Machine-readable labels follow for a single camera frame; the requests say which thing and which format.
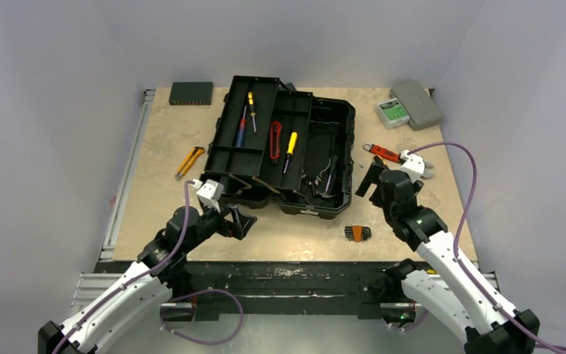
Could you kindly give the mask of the grey plastic case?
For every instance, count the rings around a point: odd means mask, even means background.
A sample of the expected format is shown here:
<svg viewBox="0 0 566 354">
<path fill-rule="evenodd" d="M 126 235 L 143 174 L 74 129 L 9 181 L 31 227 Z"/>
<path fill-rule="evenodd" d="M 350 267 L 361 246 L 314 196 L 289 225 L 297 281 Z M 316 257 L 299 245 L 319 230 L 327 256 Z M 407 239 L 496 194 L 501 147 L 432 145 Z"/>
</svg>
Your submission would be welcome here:
<svg viewBox="0 0 566 354">
<path fill-rule="evenodd" d="M 398 99 L 408 113 L 408 125 L 414 131 L 439 125 L 445 118 L 439 105 L 419 81 L 404 80 L 393 84 L 391 96 Z"/>
</svg>

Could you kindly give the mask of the aluminium frame rail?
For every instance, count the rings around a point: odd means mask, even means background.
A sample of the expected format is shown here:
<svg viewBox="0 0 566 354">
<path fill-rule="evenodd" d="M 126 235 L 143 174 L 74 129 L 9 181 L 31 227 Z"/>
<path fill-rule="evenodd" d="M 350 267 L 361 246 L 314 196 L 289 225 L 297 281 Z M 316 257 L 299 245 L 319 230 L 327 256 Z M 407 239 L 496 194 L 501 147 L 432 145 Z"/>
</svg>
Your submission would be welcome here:
<svg viewBox="0 0 566 354">
<path fill-rule="evenodd" d="M 139 151 L 142 146 L 144 133 L 148 123 L 151 109 L 153 107 L 155 88 L 148 88 L 144 91 L 144 99 L 141 105 L 139 119 L 136 125 L 135 135 L 130 145 L 127 161 L 123 170 L 122 179 L 111 202 L 111 216 L 105 230 L 105 237 L 99 255 L 101 262 L 111 261 L 116 248 L 119 230 L 122 224 L 126 203 L 128 200 L 130 187 L 135 173 Z"/>
</svg>

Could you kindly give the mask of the red black utility knife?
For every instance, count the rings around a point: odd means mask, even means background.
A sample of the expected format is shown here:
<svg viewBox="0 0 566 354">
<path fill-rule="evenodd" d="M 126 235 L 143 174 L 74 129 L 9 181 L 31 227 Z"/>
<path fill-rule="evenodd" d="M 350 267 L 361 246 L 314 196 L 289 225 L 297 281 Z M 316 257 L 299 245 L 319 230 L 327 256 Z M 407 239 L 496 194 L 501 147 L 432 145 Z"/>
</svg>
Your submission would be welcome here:
<svg viewBox="0 0 566 354">
<path fill-rule="evenodd" d="M 277 164 L 281 156 L 280 153 L 280 134 L 282 132 L 282 124 L 274 120 L 270 124 L 269 129 L 269 157 L 272 164 Z"/>
</svg>

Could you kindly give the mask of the small claw hammer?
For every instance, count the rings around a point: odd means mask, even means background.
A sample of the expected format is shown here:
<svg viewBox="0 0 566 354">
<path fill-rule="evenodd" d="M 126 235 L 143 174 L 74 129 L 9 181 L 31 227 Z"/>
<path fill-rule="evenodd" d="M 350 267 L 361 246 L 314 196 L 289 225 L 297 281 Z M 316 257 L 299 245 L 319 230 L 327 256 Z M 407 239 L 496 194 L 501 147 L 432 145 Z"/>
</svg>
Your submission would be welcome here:
<svg viewBox="0 0 566 354">
<path fill-rule="evenodd" d="M 334 198 L 334 188 L 336 180 L 336 169 L 338 164 L 338 156 L 332 155 L 329 158 L 327 166 L 318 173 L 314 178 L 313 195 L 319 198 Z"/>
</svg>

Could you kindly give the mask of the blue red screwdriver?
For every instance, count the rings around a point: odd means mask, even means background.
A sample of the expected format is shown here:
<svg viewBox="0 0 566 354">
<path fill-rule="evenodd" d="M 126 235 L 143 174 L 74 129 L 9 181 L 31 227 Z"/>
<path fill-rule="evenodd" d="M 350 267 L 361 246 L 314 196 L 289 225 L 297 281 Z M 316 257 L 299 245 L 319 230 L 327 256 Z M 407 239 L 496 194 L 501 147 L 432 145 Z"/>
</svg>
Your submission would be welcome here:
<svg viewBox="0 0 566 354">
<path fill-rule="evenodd" d="M 248 106 L 244 105 L 242 111 L 242 117 L 240 119 L 240 123 L 237 129 L 237 135 L 235 139 L 234 146 L 236 148 L 242 148 L 245 144 L 245 126 L 246 126 L 246 114 L 247 114 Z"/>
</svg>

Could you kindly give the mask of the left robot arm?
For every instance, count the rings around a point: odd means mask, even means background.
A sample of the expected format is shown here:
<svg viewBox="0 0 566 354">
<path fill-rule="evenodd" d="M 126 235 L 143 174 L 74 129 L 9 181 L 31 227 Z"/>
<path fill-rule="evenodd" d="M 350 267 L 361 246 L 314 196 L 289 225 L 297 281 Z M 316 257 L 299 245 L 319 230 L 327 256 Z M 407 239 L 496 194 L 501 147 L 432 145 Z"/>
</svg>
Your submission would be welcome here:
<svg viewBox="0 0 566 354">
<path fill-rule="evenodd" d="M 144 247 L 123 275 L 100 296 L 58 324 L 38 331 L 39 353 L 106 353 L 144 316 L 168 301 L 198 295 L 186 270 L 188 254 L 212 235 L 242 240 L 257 222 L 237 205 L 176 209 L 166 226 Z"/>
</svg>

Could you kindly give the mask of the orange hex key set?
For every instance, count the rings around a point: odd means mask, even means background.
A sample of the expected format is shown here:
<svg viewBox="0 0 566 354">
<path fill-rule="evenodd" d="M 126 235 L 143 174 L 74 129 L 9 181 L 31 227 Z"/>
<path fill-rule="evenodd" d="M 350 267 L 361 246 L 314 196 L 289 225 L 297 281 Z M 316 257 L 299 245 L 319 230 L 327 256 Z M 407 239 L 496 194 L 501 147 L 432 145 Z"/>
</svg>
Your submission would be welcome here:
<svg viewBox="0 0 566 354">
<path fill-rule="evenodd" d="M 371 228 L 368 226 L 346 226 L 344 235 L 348 241 L 360 243 L 371 238 Z"/>
</svg>

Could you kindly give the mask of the yellow handled screwdriver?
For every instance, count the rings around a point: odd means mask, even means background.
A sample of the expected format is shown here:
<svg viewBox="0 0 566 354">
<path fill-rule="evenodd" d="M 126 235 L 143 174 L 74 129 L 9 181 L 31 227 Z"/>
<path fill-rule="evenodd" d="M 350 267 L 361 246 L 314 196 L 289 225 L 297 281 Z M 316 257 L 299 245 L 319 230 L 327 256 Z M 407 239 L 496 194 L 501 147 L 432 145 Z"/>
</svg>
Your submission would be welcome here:
<svg viewBox="0 0 566 354">
<path fill-rule="evenodd" d="M 297 139 L 298 139 L 298 133 L 296 131 L 293 131 L 290 134 L 290 138 L 289 138 L 288 145 L 287 145 L 286 156 L 285 156 L 285 165 L 284 165 L 284 170 L 283 170 L 284 174 L 287 173 L 288 166 L 289 166 L 290 161 L 293 157 Z"/>
</svg>

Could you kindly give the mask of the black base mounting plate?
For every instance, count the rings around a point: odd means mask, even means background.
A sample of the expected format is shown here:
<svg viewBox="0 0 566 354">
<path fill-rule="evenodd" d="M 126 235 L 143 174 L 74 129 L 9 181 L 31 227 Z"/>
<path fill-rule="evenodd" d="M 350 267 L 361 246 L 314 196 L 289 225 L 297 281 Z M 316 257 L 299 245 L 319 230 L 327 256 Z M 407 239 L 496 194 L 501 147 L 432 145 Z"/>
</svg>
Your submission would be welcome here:
<svg viewBox="0 0 566 354">
<path fill-rule="evenodd" d="M 415 322 L 425 309 L 388 289 L 386 271 L 400 262 L 189 261 L 198 295 L 165 306 L 171 321 L 186 310 L 197 321 L 222 314 L 327 315 L 378 319 L 396 326 Z"/>
</svg>

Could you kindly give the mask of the yellow utility knife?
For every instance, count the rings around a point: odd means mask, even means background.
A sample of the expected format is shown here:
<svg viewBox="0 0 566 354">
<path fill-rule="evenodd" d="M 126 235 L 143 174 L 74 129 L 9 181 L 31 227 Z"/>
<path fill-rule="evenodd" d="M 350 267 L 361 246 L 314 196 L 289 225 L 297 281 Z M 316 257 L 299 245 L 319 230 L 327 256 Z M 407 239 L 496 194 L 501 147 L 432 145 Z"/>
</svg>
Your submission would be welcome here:
<svg viewBox="0 0 566 354">
<path fill-rule="evenodd" d="M 196 160 L 205 152 L 205 149 L 200 146 L 194 146 L 187 154 L 179 168 L 175 173 L 175 179 L 178 181 L 191 169 Z"/>
</svg>

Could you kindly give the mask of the black network switch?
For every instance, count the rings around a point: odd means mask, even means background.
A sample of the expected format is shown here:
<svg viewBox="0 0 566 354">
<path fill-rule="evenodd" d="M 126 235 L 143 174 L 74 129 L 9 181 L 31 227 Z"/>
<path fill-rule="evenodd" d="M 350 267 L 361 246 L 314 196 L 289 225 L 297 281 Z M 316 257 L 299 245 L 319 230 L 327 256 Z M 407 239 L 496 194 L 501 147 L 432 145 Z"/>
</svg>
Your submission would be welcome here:
<svg viewBox="0 0 566 354">
<path fill-rule="evenodd" d="M 168 102 L 170 105 L 210 105 L 213 82 L 173 82 Z"/>
</svg>

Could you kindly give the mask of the black plastic toolbox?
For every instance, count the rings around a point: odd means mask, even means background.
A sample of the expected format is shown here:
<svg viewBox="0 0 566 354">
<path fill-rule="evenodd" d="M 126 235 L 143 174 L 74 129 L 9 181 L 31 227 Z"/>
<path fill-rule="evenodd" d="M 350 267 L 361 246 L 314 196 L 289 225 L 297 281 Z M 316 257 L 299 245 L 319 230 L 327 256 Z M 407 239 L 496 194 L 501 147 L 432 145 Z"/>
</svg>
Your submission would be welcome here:
<svg viewBox="0 0 566 354">
<path fill-rule="evenodd" d="M 253 132 L 248 108 L 245 144 L 235 147 L 249 91 L 254 93 L 257 134 Z M 355 115 L 354 107 L 345 100 L 299 91 L 277 77 L 236 76 L 216 122 L 202 177 L 220 182 L 224 186 L 223 197 L 234 204 L 261 209 L 276 201 L 290 215 L 307 213 L 333 219 L 352 202 Z M 274 120 L 282 124 L 277 164 L 272 164 L 269 157 L 269 129 Z M 293 131 L 298 133 L 298 139 L 284 174 Z M 314 187 L 301 183 L 301 170 L 322 169 L 332 155 L 338 156 L 335 197 L 315 197 Z"/>
</svg>

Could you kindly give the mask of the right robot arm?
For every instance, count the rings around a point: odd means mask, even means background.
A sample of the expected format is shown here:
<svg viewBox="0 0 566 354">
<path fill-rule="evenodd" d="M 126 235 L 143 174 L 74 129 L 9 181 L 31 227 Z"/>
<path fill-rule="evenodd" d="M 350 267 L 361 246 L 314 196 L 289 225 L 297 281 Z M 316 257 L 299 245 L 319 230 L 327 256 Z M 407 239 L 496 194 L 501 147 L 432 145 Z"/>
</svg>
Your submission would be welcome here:
<svg viewBox="0 0 566 354">
<path fill-rule="evenodd" d="M 382 209 L 398 239 L 439 273 L 442 285 L 410 259 L 386 271 L 384 289 L 395 300 L 405 297 L 423 306 L 462 343 L 465 353 L 532 353 L 531 335 L 540 321 L 531 310 L 518 310 L 504 298 L 454 244 L 446 223 L 416 197 L 421 181 L 413 181 L 405 168 L 391 170 L 372 163 L 357 195 Z"/>
</svg>

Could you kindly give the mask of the yellow black screwdriver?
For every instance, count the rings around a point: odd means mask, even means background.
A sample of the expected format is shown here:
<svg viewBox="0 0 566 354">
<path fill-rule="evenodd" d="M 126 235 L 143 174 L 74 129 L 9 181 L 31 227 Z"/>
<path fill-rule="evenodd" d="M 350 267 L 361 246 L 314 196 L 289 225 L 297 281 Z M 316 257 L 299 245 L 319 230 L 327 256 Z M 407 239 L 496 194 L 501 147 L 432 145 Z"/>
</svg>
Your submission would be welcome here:
<svg viewBox="0 0 566 354">
<path fill-rule="evenodd" d="M 257 126 L 256 126 L 256 106 L 254 104 L 254 93 L 249 91 L 247 93 L 247 101 L 248 101 L 248 108 L 250 110 L 251 121 L 253 125 L 253 132 L 257 134 Z"/>
</svg>

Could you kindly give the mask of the green white small box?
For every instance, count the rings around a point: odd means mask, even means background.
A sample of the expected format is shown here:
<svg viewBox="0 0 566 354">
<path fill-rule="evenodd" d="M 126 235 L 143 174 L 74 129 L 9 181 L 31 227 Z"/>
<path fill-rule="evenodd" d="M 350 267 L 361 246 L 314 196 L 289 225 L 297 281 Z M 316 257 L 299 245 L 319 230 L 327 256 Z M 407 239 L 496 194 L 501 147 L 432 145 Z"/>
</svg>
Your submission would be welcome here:
<svg viewBox="0 0 566 354">
<path fill-rule="evenodd" d="M 386 130 L 392 130 L 407 125 L 410 119 L 407 111 L 397 98 L 380 102 L 374 109 L 379 121 L 381 121 Z"/>
</svg>

